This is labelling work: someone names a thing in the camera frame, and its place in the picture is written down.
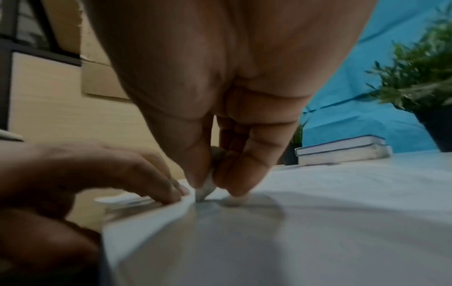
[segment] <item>book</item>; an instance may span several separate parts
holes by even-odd
[[[339,150],[306,154],[298,157],[299,166],[324,165],[351,161],[387,158],[392,149],[387,145],[368,144]]]
[[[348,148],[353,148],[353,147],[358,147],[358,146],[366,146],[369,144],[386,145],[386,139],[375,136],[375,135],[365,135],[365,136],[353,137],[353,138],[328,142],[328,143],[314,145],[314,146],[296,148],[295,154],[297,154],[297,156],[302,156],[302,155],[327,152],[327,151],[333,151],[333,150],[348,149]]]

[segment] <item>person's left hand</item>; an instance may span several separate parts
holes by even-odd
[[[164,204],[188,193],[153,151],[0,141],[0,258],[39,269],[96,262],[100,235],[65,216],[75,194],[106,187]]]

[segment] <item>black frame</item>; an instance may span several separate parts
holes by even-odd
[[[65,52],[59,47],[40,0],[28,0],[28,3],[49,42],[50,50],[37,49],[17,42],[19,3],[20,0],[4,0],[2,2],[3,19],[0,23],[0,129],[3,130],[8,130],[13,53],[19,52],[65,64],[81,66],[79,55]]]

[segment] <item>white table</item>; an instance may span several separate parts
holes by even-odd
[[[452,285],[452,154],[273,170],[246,205],[108,214],[117,285]]]

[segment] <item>blue wall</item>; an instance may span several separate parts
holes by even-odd
[[[339,70],[314,96],[301,121],[303,144],[311,146],[333,140],[374,134],[385,137],[394,152],[436,149],[416,117],[361,96],[369,91],[367,82],[379,85],[379,78],[364,71],[375,60],[390,64],[393,41],[410,44],[419,40],[436,16],[436,7],[449,0],[380,0],[360,40]]]

